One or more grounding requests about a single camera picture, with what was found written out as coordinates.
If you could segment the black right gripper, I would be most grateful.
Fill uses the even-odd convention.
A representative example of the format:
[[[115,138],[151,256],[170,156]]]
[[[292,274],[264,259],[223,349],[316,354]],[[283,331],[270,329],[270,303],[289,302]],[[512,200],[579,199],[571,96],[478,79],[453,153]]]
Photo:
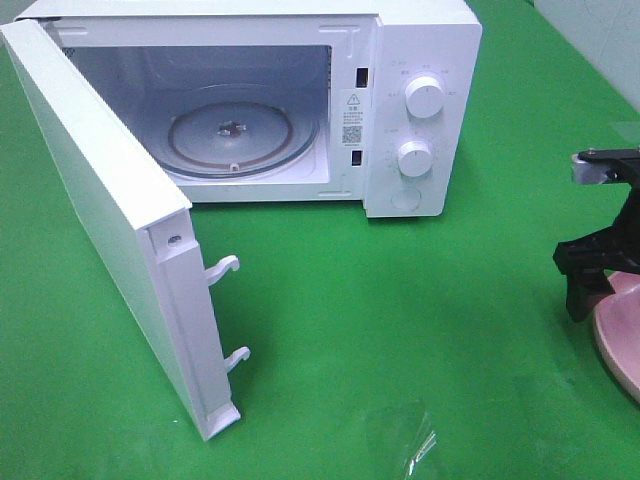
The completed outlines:
[[[613,223],[584,237],[560,242],[553,260],[567,277],[566,308],[575,322],[584,321],[613,287],[603,271],[639,273],[639,181]]]

